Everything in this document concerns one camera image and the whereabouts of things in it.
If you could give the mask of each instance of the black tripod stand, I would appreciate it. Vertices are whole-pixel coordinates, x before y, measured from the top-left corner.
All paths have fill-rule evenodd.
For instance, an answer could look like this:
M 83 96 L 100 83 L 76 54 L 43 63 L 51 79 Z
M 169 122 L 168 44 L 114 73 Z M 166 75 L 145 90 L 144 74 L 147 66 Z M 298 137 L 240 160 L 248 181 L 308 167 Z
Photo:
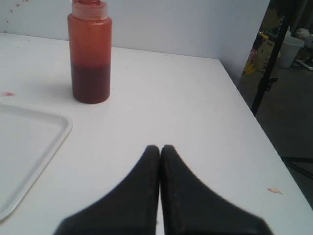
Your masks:
M 271 75 L 272 70 L 274 68 L 279 50 L 280 50 L 282 43 L 284 41 L 288 27 L 290 25 L 294 9 L 296 8 L 296 3 L 297 3 L 297 0 L 289 0 L 289 2 L 287 3 L 289 6 L 288 6 L 288 9 L 286 10 L 285 18 L 283 20 L 281 29 L 280 29 L 278 36 L 277 36 L 277 39 L 275 41 L 275 46 L 274 46 L 273 51 L 271 53 L 270 59 L 268 61 L 268 65 L 267 65 L 266 70 L 264 72 L 264 76 L 260 80 L 260 83 L 258 86 L 258 92 L 254 98 L 254 102 L 253 102 L 252 107 L 251 107 L 251 111 L 252 111 L 253 115 L 255 115 L 255 116 L 259 110 L 259 107 L 260 107 L 260 104 L 261 104 L 261 101 L 263 99 L 265 92 L 269 92 L 271 87 L 272 87 L 272 84 L 278 80 L 278 78 L 271 78 L 270 75 Z M 281 159 L 283 160 L 283 162 L 285 163 L 286 166 L 289 166 L 290 168 L 296 170 L 297 172 L 299 172 L 299 173 L 301 173 L 301 174 L 303 174 L 303 175 L 305 175 L 305 176 L 307 176 L 313 180 L 313 174 L 312 173 L 310 173 L 310 172 L 308 172 L 308 171 L 306 171 L 306 170 L 302 169 L 301 167 L 298 167 L 297 165 L 294 164 L 294 162 L 313 163 L 313 159 L 282 157 L 282 156 L 281 156 Z

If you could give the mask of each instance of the plastic tray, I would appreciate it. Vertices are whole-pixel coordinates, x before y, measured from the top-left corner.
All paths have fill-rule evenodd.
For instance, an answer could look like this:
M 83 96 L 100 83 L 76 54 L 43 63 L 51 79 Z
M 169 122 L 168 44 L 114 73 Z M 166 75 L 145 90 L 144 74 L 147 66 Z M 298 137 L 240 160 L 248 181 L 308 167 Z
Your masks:
M 68 117 L 0 103 L 0 222 L 21 202 L 71 129 Z

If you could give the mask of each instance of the white table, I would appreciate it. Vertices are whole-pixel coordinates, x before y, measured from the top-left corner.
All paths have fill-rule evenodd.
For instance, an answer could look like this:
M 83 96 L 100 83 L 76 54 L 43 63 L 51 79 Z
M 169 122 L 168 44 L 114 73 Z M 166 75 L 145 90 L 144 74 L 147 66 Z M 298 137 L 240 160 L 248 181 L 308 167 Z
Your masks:
M 86 105 L 71 94 L 68 42 L 2 33 L 0 72 L 0 93 L 16 94 L 1 102 L 74 125 L 1 235 L 52 234 L 115 187 L 148 144 L 173 144 L 206 185 L 274 234 L 312 234 L 312 209 L 218 60 L 113 48 L 112 94 Z

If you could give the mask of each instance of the gray floor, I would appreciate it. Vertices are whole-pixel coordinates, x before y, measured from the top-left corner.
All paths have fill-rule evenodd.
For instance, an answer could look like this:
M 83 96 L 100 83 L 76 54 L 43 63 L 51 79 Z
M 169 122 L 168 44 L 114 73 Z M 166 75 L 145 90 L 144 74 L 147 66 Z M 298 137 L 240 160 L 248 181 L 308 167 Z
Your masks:
M 261 72 L 243 75 L 238 89 L 249 107 Z M 266 92 L 257 120 L 280 156 L 313 158 L 313 71 L 275 68 L 279 80 Z M 313 164 L 301 164 L 313 173 Z M 313 208 L 313 180 L 289 169 Z

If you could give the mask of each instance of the white bucket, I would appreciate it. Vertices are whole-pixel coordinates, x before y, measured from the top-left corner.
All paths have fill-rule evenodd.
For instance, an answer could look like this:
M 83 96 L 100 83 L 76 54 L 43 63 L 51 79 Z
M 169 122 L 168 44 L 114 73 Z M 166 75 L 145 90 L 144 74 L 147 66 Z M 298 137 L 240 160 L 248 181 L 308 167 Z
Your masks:
M 289 68 L 298 54 L 298 51 L 303 46 L 304 43 L 301 39 L 290 36 L 285 37 L 282 47 L 280 48 L 281 57 L 277 59 L 277 65 L 283 68 Z

